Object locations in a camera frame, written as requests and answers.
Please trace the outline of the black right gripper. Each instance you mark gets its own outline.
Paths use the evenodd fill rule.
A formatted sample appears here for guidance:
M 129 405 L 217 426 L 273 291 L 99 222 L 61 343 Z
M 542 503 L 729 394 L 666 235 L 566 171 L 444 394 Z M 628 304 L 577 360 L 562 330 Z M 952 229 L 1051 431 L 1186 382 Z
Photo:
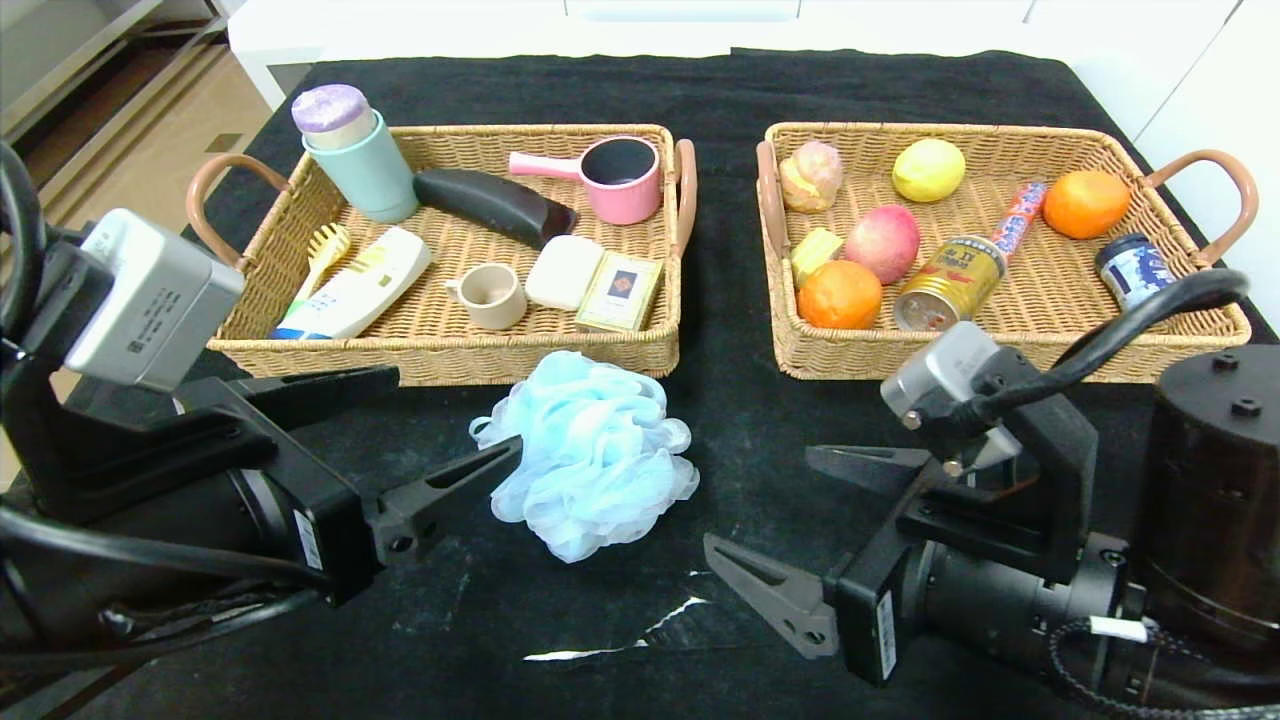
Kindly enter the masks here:
M 1089 616 L 1125 618 L 1129 547 L 1092 532 L 1052 582 L 997 529 L 970 525 L 937 496 L 941 464 L 924 448 L 813 445 L 806 465 L 893 500 L 856 553 L 822 579 L 713 533 L 709 569 L 804 659 L 835 656 L 884 685 L 919 635 L 937 634 L 1027 673 L 1050 669 L 1048 635 Z

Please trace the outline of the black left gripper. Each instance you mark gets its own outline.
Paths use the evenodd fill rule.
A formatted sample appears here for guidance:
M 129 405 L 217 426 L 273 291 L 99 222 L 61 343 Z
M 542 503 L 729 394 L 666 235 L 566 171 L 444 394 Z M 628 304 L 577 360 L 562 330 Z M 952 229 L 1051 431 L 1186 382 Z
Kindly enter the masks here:
M 250 553 L 320 573 L 339 603 L 380 565 L 417 561 L 520 465 L 503 439 L 390 488 L 358 491 L 292 436 L 399 387 L 394 365 L 180 387 L 184 411 L 142 425 L 91 416 L 82 433 L 82 518 L 91 528 Z

